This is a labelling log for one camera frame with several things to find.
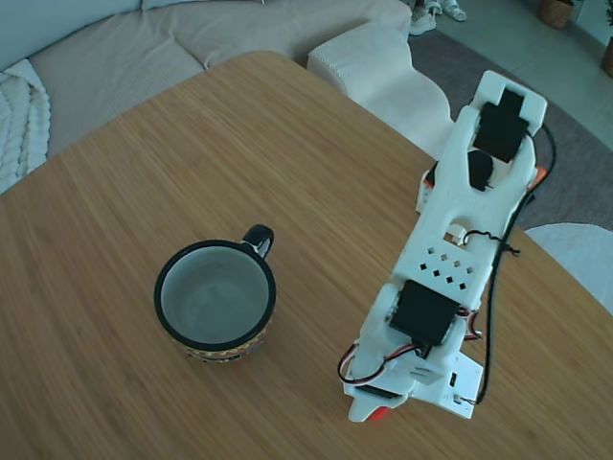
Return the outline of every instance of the orange part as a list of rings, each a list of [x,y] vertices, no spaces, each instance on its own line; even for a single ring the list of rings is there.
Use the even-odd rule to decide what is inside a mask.
[[[375,409],[375,412],[373,412],[370,417],[368,418],[369,421],[374,421],[374,420],[379,420],[382,419],[383,417],[385,417],[387,415],[387,413],[390,411],[389,407],[385,407],[385,406],[381,406],[378,407],[377,409]]]
[[[547,175],[547,170],[543,168],[542,166],[537,166],[536,167],[536,177],[534,178],[534,182],[532,183],[530,188],[533,188],[536,184],[538,184],[538,182],[543,180],[546,175]]]

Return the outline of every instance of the white knit blanket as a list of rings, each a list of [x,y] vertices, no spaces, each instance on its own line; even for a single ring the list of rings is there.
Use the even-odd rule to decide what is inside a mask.
[[[0,72],[0,194],[47,159],[51,104],[23,59]]]

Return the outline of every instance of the mug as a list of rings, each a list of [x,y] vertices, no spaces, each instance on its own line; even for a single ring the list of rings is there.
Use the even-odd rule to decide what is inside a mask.
[[[274,238],[270,228],[255,225],[241,242],[196,242],[164,265],[155,283],[155,310],[185,352],[225,362],[263,343],[277,297],[264,260]]]

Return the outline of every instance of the mug rim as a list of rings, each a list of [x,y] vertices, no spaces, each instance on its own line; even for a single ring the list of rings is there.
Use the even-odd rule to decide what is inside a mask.
[[[162,309],[162,287],[164,286],[164,282],[170,272],[170,270],[185,256],[194,252],[197,249],[202,249],[204,247],[229,247],[231,249],[235,249],[237,251],[242,252],[249,256],[253,261],[258,264],[261,271],[266,278],[266,283],[268,287],[268,302],[266,304],[266,308],[261,319],[256,323],[256,325],[251,328],[247,333],[244,333],[240,337],[229,340],[227,342],[222,343],[205,343],[198,342],[196,340],[192,340],[179,331],[177,331],[169,322],[169,320],[164,315],[164,310]],[[155,290],[153,293],[153,301],[155,304],[155,312],[157,313],[157,317],[162,323],[162,326],[166,330],[167,333],[170,334],[172,338],[176,341],[182,343],[183,345],[187,345],[188,347],[194,348],[196,350],[201,350],[203,352],[223,352],[233,350],[240,345],[244,345],[249,340],[254,338],[257,334],[262,331],[272,316],[272,312],[275,307],[275,301],[277,298],[277,287],[275,284],[275,277],[272,274],[272,270],[266,263],[266,261],[253,249],[253,247],[247,242],[234,242],[234,241],[226,241],[226,240],[206,240],[206,241],[198,241],[190,244],[189,246],[184,247],[176,254],[174,254],[162,267],[160,274],[157,276],[157,280],[155,281]]]

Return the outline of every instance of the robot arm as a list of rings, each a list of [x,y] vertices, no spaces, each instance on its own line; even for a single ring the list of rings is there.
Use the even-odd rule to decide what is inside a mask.
[[[339,363],[339,374],[347,368],[342,381],[353,397],[352,421],[408,398],[472,416],[483,368],[460,349],[498,242],[469,235],[465,243],[465,236],[505,232],[536,179],[532,136],[546,107],[524,86],[493,72],[483,75],[440,161],[423,175],[420,218]]]

